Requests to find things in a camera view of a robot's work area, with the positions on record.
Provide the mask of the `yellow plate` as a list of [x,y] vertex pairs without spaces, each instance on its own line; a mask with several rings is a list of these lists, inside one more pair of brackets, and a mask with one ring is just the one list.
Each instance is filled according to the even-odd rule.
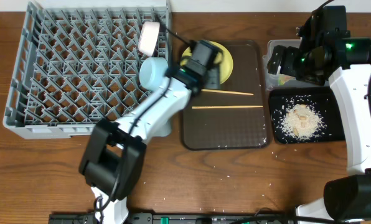
[[[222,55],[218,55],[215,59],[215,62],[220,62],[220,85],[223,84],[231,75],[233,70],[233,58],[230,54],[230,52],[222,45],[217,42],[212,42],[214,45],[216,45],[218,48],[222,50]],[[176,73],[175,77],[186,84],[186,73],[184,68],[184,56],[190,55],[190,47],[187,48],[181,57],[181,64],[179,67],[179,71]]]

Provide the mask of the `light blue bowl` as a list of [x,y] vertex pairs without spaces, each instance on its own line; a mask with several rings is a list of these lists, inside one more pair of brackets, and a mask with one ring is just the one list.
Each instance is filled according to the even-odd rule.
[[141,65],[139,71],[139,81],[144,89],[157,90],[168,69],[168,62],[162,57],[149,57]]

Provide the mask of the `wrapper waste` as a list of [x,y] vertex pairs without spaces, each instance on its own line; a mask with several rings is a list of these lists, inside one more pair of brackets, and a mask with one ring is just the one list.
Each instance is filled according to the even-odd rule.
[[278,75],[279,86],[283,86],[286,82],[291,81],[291,80],[295,80],[295,78],[289,75],[283,75],[283,74]]

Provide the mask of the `white pink-rimmed bowl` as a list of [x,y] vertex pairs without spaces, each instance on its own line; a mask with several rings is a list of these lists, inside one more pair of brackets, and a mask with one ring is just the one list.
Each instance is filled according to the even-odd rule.
[[138,50],[141,53],[148,57],[153,56],[159,36],[159,30],[159,22],[145,22],[143,24],[138,44]]

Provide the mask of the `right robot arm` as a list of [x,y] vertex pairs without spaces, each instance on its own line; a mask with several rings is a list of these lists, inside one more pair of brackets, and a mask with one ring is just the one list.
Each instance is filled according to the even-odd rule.
[[328,84],[347,144],[347,177],[328,182],[322,198],[296,208],[292,223],[371,220],[371,39],[353,38],[344,6],[326,1],[298,27],[299,47],[277,45],[268,72]]

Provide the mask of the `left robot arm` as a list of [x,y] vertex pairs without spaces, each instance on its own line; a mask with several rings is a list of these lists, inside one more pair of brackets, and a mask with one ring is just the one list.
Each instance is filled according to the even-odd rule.
[[126,200],[137,184],[149,141],[204,89],[223,51],[207,40],[195,42],[185,65],[174,64],[147,77],[160,84],[136,109],[116,121],[101,119],[90,135],[78,171],[95,194],[94,223],[124,223]]

